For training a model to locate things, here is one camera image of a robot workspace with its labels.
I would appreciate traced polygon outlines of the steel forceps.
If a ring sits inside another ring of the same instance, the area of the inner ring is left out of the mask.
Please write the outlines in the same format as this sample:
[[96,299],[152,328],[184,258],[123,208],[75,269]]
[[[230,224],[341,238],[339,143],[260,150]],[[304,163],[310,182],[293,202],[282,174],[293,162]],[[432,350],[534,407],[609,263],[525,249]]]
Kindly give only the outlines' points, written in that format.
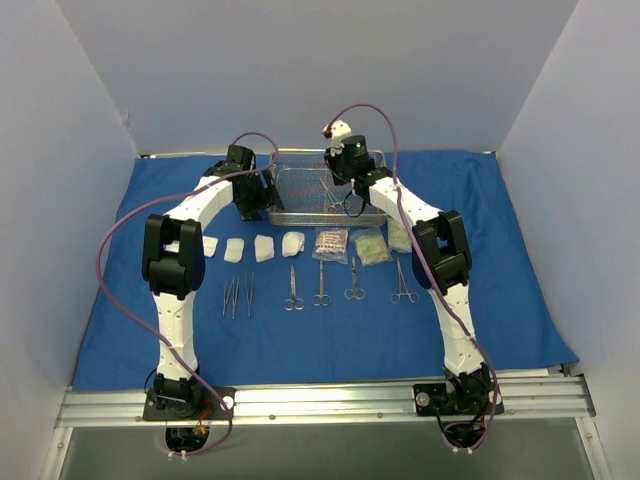
[[324,190],[325,210],[327,213],[338,213],[339,211],[349,209],[350,204],[348,200],[339,200],[322,179],[319,179],[319,182]]

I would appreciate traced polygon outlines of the steel mesh instrument tray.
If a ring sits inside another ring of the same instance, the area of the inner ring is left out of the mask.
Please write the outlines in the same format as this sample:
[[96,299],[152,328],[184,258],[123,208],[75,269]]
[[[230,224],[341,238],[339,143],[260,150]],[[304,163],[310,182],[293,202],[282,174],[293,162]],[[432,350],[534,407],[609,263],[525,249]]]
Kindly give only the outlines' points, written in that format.
[[[271,207],[269,221],[279,226],[295,227],[375,227],[386,222],[379,209],[364,206],[350,186],[336,186],[324,161],[322,149],[282,149],[271,168],[284,209]],[[339,200],[348,200],[349,209],[338,213],[325,210],[322,179]]]

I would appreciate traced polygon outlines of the white gauze roll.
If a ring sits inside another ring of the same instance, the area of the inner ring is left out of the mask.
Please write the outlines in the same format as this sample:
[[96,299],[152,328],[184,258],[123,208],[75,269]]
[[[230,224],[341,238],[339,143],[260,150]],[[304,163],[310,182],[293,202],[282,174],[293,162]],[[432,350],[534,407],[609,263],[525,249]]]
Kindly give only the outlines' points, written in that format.
[[289,231],[282,238],[282,256],[294,257],[303,252],[305,248],[305,235],[302,232]]
[[254,253],[257,263],[273,259],[275,257],[274,239],[271,236],[257,235],[254,240]]

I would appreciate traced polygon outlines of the white gauze pad front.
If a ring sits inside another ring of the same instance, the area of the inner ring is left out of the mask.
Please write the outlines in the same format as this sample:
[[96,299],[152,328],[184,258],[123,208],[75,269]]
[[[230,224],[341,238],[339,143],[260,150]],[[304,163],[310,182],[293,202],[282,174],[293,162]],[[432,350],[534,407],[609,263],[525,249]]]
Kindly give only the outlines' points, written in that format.
[[228,263],[237,264],[243,258],[245,242],[242,238],[229,238],[226,242],[226,249],[223,260]]

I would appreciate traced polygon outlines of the white gauze pad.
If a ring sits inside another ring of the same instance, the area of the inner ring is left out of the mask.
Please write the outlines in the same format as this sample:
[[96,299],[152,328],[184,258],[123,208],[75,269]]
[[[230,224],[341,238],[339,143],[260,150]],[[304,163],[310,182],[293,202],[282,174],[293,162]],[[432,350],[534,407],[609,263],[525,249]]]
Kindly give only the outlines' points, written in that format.
[[203,236],[202,241],[203,241],[204,255],[207,258],[213,257],[215,255],[219,240],[216,237]]
[[228,263],[237,264],[243,258],[245,242],[242,238],[229,238],[226,242],[226,249],[223,260]]
[[178,253],[180,244],[177,241],[173,241],[170,244],[164,246],[164,250],[170,253]]

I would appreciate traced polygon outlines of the peach gauze pack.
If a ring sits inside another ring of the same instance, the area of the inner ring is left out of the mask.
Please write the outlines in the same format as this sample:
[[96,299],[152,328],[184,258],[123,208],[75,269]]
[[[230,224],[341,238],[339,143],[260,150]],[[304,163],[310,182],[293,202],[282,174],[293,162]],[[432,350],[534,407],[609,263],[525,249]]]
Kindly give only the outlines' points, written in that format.
[[346,228],[318,228],[312,258],[346,265],[348,236]]

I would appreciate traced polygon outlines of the green paper packet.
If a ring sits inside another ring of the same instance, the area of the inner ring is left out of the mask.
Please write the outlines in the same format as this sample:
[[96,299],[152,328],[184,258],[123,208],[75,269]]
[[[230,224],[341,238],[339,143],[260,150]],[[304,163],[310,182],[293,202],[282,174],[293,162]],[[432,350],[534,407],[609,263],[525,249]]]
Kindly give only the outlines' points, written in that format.
[[391,260],[387,243],[379,227],[357,230],[353,233],[351,240],[363,267]]

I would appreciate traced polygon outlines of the cream gauze pack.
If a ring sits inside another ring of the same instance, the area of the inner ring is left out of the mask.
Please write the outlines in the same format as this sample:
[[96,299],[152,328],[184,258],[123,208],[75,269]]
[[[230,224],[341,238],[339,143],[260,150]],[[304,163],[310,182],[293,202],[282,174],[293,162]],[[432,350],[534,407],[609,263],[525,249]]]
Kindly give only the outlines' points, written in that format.
[[401,222],[389,217],[387,219],[387,234],[390,251],[398,253],[410,253],[412,251],[411,239]]

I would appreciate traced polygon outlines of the steel tweezers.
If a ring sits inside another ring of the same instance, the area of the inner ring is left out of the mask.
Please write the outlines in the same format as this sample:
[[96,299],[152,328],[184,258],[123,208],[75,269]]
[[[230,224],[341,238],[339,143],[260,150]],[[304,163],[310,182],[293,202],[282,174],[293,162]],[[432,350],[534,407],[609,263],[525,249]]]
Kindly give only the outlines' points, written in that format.
[[222,316],[226,315],[229,300],[233,290],[233,282],[226,282],[223,288]]
[[240,280],[238,278],[233,279],[231,282],[230,300],[231,300],[231,318],[235,319],[237,311],[237,302],[239,296]]
[[245,299],[247,304],[247,317],[252,317],[253,297],[255,288],[255,271],[245,272]]

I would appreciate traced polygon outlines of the blue surgical drape cloth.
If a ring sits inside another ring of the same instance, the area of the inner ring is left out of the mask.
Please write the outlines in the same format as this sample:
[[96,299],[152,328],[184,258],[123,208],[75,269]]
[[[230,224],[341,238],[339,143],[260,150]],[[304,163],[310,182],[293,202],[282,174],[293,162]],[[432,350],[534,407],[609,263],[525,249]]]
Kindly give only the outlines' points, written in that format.
[[[141,275],[145,221],[193,189],[209,158],[140,159],[118,210],[104,274],[107,291],[95,303],[73,380],[76,391],[138,389],[159,361],[153,335],[158,316]],[[556,367],[577,361],[557,331],[531,265],[496,158],[464,151],[399,156],[401,181],[427,203],[456,210],[472,253],[469,304],[476,336],[498,370]],[[419,290],[408,255],[399,257],[412,291]],[[286,311],[290,267],[301,311]],[[325,269],[328,307],[314,307],[319,264],[309,253],[257,263],[246,250],[237,264],[216,254],[194,306],[194,345],[201,376],[211,385],[391,380],[439,375],[444,350],[430,295],[392,304],[396,260],[357,267],[363,300],[346,300],[351,267]],[[245,272],[255,271],[252,317]],[[235,319],[222,316],[226,282],[240,280]]]

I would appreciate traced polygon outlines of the steel surgical scissors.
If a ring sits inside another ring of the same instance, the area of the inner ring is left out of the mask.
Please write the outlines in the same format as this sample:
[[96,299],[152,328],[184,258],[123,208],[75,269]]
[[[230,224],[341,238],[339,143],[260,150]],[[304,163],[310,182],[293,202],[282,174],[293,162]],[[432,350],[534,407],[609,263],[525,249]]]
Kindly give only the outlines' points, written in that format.
[[358,285],[356,259],[351,259],[351,285],[344,291],[346,300],[363,300],[366,292]]

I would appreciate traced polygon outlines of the straight steel scissors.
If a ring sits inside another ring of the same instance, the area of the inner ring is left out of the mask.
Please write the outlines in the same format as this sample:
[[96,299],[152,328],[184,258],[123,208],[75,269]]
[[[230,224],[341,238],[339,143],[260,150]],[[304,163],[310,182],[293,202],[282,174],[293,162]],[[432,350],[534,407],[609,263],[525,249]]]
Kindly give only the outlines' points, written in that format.
[[324,262],[319,261],[319,287],[318,293],[313,296],[314,307],[328,307],[331,304],[331,297],[325,292],[325,269]]

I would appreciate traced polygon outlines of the steel hemostat clamp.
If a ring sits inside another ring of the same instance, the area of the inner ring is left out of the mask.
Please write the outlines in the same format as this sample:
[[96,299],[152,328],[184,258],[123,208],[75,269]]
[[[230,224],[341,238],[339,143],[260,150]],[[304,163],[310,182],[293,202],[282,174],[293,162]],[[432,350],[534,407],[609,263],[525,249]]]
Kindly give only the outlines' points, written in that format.
[[397,278],[398,278],[398,288],[397,288],[397,292],[392,293],[390,295],[391,303],[399,304],[403,298],[406,298],[412,304],[418,303],[419,294],[416,292],[409,291],[408,285],[406,283],[406,279],[404,276],[402,264],[399,258],[396,259],[396,270],[397,270]]

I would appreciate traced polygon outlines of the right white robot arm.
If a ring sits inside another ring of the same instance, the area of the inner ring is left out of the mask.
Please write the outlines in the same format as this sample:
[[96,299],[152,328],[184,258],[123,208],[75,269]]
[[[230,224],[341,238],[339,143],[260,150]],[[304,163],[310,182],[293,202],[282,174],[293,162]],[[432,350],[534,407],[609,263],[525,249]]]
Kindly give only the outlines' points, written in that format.
[[378,168],[365,137],[326,132],[325,162],[338,185],[405,227],[412,242],[413,272],[432,297],[444,344],[444,369],[450,381],[444,400],[464,413],[479,400],[500,399],[495,371],[477,341],[469,305],[471,252],[461,215],[433,207],[404,186],[395,170]]

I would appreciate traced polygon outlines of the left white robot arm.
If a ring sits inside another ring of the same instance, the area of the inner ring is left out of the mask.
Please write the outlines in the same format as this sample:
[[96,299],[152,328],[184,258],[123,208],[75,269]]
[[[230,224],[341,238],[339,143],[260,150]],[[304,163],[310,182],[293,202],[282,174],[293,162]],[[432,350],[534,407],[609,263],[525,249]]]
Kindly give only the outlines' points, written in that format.
[[231,204],[246,221],[283,205],[271,172],[253,173],[255,166],[253,150],[230,145],[226,158],[205,171],[192,195],[145,223],[142,276],[155,302],[161,335],[153,393],[179,419],[194,417],[202,405],[193,313],[206,270],[203,232]]

